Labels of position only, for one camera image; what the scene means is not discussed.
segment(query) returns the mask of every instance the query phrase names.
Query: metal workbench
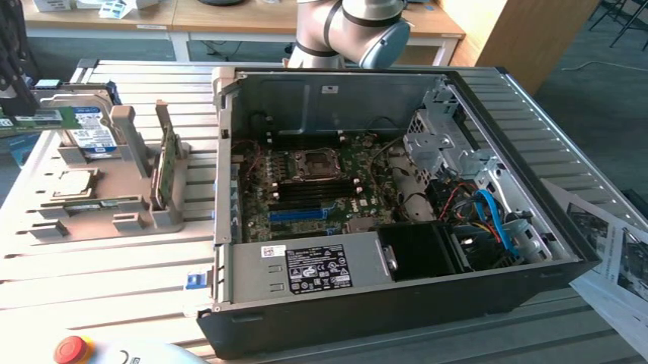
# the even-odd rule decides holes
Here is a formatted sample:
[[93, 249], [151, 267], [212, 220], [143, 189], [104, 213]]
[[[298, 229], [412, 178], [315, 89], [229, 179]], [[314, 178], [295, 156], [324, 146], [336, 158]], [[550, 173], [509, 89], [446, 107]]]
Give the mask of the metal workbench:
[[[112, 80], [117, 83], [120, 99], [136, 110], [135, 125], [147, 142], [157, 142], [161, 135], [152, 105], [156, 99], [169, 103], [175, 130], [191, 144], [185, 227], [175, 234], [37, 246], [21, 245], [18, 239], [2, 239], [0, 322], [4, 328], [25, 320], [41, 320], [90, 337], [140, 336], [175, 343], [211, 362], [219, 362], [195, 320], [183, 315], [185, 292], [181, 290], [185, 273], [209, 265], [213, 259], [212, 184], [219, 133], [211, 104], [211, 69], [216, 65], [100, 61], [94, 68], [78, 68], [74, 72], [73, 82]], [[458, 70], [538, 177], [616, 216], [648, 226], [509, 76], [494, 68]], [[56, 133], [42, 133], [6, 197], [0, 221], [9, 221], [8, 216], [29, 209], [24, 196], [40, 188], [40, 175], [56, 157], [56, 138]], [[18, 229], [20, 226], [2, 225], [9, 237]], [[294, 362], [642, 362], [570, 288], [539, 294], [506, 315], [240, 362], [282, 359]]]

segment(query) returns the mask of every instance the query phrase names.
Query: green circuit board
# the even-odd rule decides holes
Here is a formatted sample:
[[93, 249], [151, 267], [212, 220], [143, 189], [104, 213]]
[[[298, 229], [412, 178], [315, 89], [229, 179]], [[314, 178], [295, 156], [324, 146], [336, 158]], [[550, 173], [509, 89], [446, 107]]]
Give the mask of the green circuit board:
[[[368, 142], [366, 134], [348, 135], [347, 137], [348, 142], [338, 149], [332, 149], [339, 162], [340, 176], [338, 178], [340, 180], [356, 178], [362, 192], [350, 197], [322, 199], [319, 203], [322, 208], [327, 209], [326, 219], [286, 222], [270, 221], [268, 205], [275, 202], [270, 191], [276, 180], [268, 177], [267, 161], [276, 155], [286, 155], [286, 152], [276, 152], [264, 148], [263, 156], [259, 158], [256, 167], [251, 171], [249, 180], [252, 182], [244, 187], [243, 192], [240, 205], [243, 243], [344, 234], [347, 232], [344, 229], [346, 224], [348, 220], [355, 218], [370, 218], [374, 224], [388, 224], [392, 222], [392, 207], [388, 206], [382, 198], [384, 195], [395, 196], [396, 194], [391, 173], [383, 173], [384, 168], [375, 169], [379, 171], [376, 173], [380, 174], [380, 196], [371, 182], [368, 169], [371, 157], [378, 153], [384, 142]], [[384, 163], [384, 156], [382, 159], [376, 158], [376, 162]], [[287, 174], [294, 173], [295, 167], [288, 167]]]

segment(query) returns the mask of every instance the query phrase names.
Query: red button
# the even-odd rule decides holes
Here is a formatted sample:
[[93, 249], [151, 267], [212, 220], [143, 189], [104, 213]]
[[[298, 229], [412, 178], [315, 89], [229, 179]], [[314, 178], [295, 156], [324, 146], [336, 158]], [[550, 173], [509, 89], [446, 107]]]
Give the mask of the red button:
[[57, 364], [73, 364], [85, 355], [88, 343], [78, 336], [68, 336], [58, 343], [53, 352], [53, 361]]

